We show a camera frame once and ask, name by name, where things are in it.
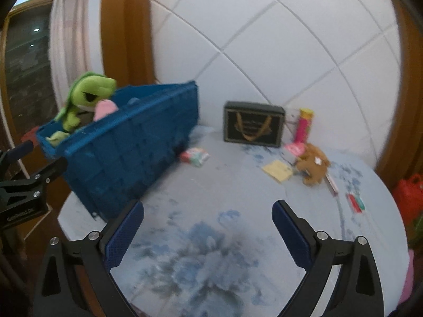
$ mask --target silver screw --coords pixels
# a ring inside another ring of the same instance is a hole
[[[59,243],[59,238],[58,237],[53,237],[50,240],[50,245],[56,245],[57,243]]]
[[[320,240],[327,240],[327,233],[325,233],[324,231],[319,231],[317,233],[317,238]]]
[[[88,238],[91,240],[91,241],[94,241],[94,240],[96,240],[97,238],[99,238],[100,237],[100,234],[97,232],[97,231],[93,231],[93,232],[91,232],[89,235],[88,235]]]
[[[360,237],[358,237],[358,243],[365,245],[365,244],[367,244],[367,239],[365,239],[365,237],[363,237],[363,236],[360,236]]]

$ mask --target brown stuffed animal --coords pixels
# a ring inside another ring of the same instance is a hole
[[[329,166],[330,161],[323,151],[307,143],[305,145],[305,152],[298,158],[295,168],[299,171],[307,171],[309,176],[305,177],[302,182],[307,186],[313,186],[321,183]]]

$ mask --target yellow sticky note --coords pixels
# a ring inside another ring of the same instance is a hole
[[[279,183],[289,179],[293,175],[293,170],[285,163],[275,160],[262,168],[267,174],[275,178]]]

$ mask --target storage bin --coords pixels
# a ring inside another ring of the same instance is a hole
[[[139,100],[128,104],[134,97]],[[68,160],[66,182],[92,215],[106,221],[139,199],[177,159],[198,120],[194,81],[127,86],[111,100],[119,111],[78,129],[56,148],[45,138],[62,130],[61,122],[36,133],[47,159]]]

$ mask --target plush toy eye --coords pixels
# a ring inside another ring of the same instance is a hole
[[[96,99],[96,97],[98,97],[98,95],[91,94],[91,93],[84,92],[84,94],[85,94],[85,100],[87,100],[88,102],[93,102]]]

